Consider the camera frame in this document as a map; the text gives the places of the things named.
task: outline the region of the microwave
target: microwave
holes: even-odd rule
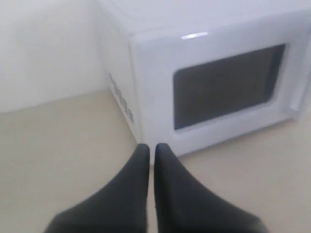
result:
[[[102,65],[135,139],[190,153],[306,115],[311,1],[97,0]]]

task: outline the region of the microwave side panel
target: microwave side panel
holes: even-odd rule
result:
[[[140,115],[126,32],[103,8],[97,9],[97,28],[105,78],[135,139],[141,142]]]

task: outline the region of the dark glass window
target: dark glass window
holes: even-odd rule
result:
[[[175,129],[269,101],[285,47],[274,46],[177,71],[173,79]]]

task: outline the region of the wall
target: wall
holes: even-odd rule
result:
[[[92,0],[0,0],[0,112],[106,87]]]

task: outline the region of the microwave top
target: microwave top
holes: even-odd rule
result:
[[[205,23],[221,26],[290,13],[311,13],[311,0],[98,0],[110,18],[134,35]]]

